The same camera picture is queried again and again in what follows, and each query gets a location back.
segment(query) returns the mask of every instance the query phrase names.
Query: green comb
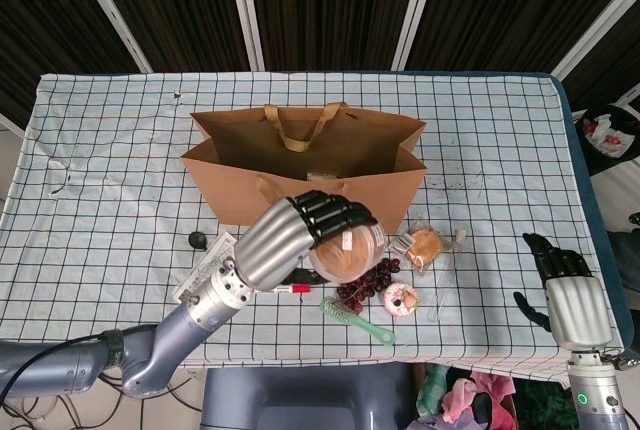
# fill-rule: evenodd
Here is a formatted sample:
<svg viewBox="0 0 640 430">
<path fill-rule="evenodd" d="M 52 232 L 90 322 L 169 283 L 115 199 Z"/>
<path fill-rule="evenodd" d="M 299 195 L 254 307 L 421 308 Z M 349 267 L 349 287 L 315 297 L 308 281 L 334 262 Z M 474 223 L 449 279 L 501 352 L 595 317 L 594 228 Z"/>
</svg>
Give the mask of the green comb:
<svg viewBox="0 0 640 430">
<path fill-rule="evenodd" d="M 330 297 L 325 297 L 320 303 L 322 313 L 325 315 L 344 323 L 345 325 L 353 325 L 354 327 L 360 327 L 365 332 L 371 334 L 373 338 L 378 340 L 381 344 L 390 347 L 396 343 L 396 336 L 393 332 L 385 330 L 384 328 L 373 325 L 366 320 L 360 318 L 353 313 L 344 303 L 335 300 Z"/>
</svg>

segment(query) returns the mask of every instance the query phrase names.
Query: grape bunch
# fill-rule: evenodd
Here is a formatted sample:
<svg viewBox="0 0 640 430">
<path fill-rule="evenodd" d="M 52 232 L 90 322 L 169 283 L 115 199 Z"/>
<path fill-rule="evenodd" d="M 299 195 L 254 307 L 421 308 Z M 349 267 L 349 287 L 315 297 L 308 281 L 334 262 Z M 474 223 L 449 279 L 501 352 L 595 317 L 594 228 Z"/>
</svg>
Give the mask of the grape bunch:
<svg viewBox="0 0 640 430">
<path fill-rule="evenodd" d="M 356 313 L 363 309 L 362 302 L 373 297 L 378 292 L 383 292 L 391 285 L 391 274 L 400 271 L 400 260 L 383 258 L 380 262 L 368 270 L 357 280 L 343 283 L 338 287 L 338 297 L 347 307 Z"/>
</svg>

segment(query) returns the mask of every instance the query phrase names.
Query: paper bag handle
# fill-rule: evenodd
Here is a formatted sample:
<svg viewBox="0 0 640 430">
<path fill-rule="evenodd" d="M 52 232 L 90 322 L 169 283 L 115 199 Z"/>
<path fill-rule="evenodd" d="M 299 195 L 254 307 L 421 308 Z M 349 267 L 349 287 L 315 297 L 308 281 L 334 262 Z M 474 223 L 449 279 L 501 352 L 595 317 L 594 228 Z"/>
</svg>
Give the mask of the paper bag handle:
<svg viewBox="0 0 640 430">
<path fill-rule="evenodd" d="M 336 185 L 335 189 L 326 191 L 328 193 L 336 193 L 344 197 L 347 193 L 347 186 L 347 182 L 341 181 Z M 283 193 L 279 191 L 277 186 L 263 175 L 258 175 L 256 177 L 256 187 L 265 200 L 269 202 L 269 205 L 274 205 L 278 200 L 284 198 Z"/>
<path fill-rule="evenodd" d="M 265 117 L 267 117 L 269 123 L 271 123 L 271 125 L 273 125 L 273 127 L 280 134 L 280 138 L 282 139 L 284 146 L 292 152 L 302 153 L 307 151 L 309 145 L 311 145 L 311 142 L 313 142 L 313 139 L 320 135 L 325 124 L 336 116 L 338 109 L 342 105 L 346 106 L 347 104 L 338 102 L 328 103 L 327 105 L 325 105 L 325 107 L 322 109 L 322 113 L 320 114 L 320 118 L 316 122 L 313 133 L 311 134 L 311 137 L 309 137 L 309 140 L 296 140 L 295 138 L 287 137 L 285 135 L 284 128 L 282 127 L 282 122 L 280 121 L 280 116 L 278 115 L 278 107 L 276 107 L 275 105 L 265 105 L 264 115 Z"/>
</svg>

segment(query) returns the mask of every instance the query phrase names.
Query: checkered tablecloth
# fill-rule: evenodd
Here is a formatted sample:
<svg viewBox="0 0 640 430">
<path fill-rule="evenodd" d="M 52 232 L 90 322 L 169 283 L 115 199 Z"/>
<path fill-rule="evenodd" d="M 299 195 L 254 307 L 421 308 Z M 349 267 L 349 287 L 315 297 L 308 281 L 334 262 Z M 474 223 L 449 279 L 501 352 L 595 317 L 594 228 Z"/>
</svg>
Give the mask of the checkered tablecloth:
<svg viewBox="0 0 640 430">
<path fill-rule="evenodd" d="M 566 355 L 512 297 L 545 308 L 523 232 L 598 270 L 561 100 L 539 76 L 46 75 L 0 222 L 0 338 L 53 342 L 161 320 L 198 258 L 189 233 L 245 230 L 218 223 L 180 161 L 202 139 L 189 114 L 335 101 L 427 122 L 415 154 L 428 172 L 405 228 L 428 219 L 444 235 L 467 230 L 454 285 L 438 293 L 438 266 L 403 270 L 396 280 L 426 305 L 395 320 L 371 299 L 362 316 L 393 329 L 391 348 L 323 317 L 330 285 L 302 298 L 259 294 L 185 364 L 433 361 L 564 380 Z"/>
</svg>

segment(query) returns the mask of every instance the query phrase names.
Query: pink cloth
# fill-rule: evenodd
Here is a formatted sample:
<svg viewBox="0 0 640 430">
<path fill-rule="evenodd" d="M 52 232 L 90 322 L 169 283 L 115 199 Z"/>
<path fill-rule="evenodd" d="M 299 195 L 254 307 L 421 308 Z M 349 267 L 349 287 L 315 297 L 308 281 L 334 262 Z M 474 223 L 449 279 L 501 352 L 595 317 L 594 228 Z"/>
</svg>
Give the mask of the pink cloth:
<svg viewBox="0 0 640 430">
<path fill-rule="evenodd" d="M 442 419 L 447 423 L 458 420 L 462 412 L 469 408 L 477 393 L 476 384 L 471 380 L 466 378 L 456 380 L 451 391 L 442 397 L 442 410 L 444 410 Z"/>
<path fill-rule="evenodd" d="M 504 397 L 516 393 L 513 379 L 481 372 L 471 372 L 471 378 L 476 382 L 478 393 L 488 393 L 493 401 L 490 430 L 515 430 L 513 416 L 501 405 Z"/>
</svg>

